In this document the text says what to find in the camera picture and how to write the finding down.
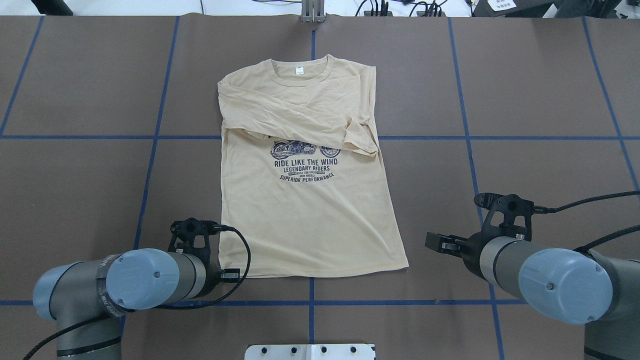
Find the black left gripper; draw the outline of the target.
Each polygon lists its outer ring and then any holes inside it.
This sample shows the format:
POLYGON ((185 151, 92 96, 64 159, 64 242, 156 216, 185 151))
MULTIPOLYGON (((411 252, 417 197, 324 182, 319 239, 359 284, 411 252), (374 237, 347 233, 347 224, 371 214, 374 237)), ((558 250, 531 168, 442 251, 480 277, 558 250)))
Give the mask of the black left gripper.
POLYGON ((239 268, 206 268, 204 286, 217 286, 220 283, 236 284, 242 278, 239 268))

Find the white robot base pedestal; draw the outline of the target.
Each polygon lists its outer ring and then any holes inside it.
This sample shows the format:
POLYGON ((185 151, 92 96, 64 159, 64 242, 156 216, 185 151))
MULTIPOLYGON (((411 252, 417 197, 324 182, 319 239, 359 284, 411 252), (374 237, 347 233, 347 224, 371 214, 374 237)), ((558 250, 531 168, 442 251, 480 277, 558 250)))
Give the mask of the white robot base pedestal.
POLYGON ((245 360, 375 360, 374 344, 255 344, 244 354, 245 360))

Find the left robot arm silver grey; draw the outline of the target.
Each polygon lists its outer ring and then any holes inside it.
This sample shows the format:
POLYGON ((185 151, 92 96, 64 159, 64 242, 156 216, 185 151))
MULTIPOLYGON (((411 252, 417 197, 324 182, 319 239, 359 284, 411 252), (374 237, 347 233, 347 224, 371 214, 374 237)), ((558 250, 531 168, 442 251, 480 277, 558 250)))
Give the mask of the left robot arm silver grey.
POLYGON ((248 273, 155 248, 49 269, 34 285, 32 303, 40 317, 55 322, 57 331, 24 358, 30 360, 56 341, 58 360, 119 360, 122 317, 150 309, 180 310, 178 302, 206 296, 217 284, 239 287, 248 273))

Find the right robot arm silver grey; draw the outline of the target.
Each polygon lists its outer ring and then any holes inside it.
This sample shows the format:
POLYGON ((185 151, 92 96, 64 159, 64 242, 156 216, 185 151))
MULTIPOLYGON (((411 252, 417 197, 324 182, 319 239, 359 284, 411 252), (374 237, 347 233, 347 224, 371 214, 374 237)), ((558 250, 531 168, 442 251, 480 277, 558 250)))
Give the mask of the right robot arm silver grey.
POLYGON ((523 235, 469 238, 429 232, 426 248, 461 258, 479 278, 538 313, 583 326, 585 360, 640 357, 640 264, 594 250, 548 247, 523 235))

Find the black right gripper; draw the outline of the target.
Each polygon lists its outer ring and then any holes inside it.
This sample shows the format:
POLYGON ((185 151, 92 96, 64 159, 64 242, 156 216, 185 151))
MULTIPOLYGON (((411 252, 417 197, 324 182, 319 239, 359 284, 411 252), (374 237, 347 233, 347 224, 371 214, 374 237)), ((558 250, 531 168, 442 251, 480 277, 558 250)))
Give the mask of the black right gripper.
POLYGON ((445 235, 428 232, 425 247, 440 253, 461 258, 466 261, 478 261, 481 256, 481 233, 476 232, 469 237, 445 235))

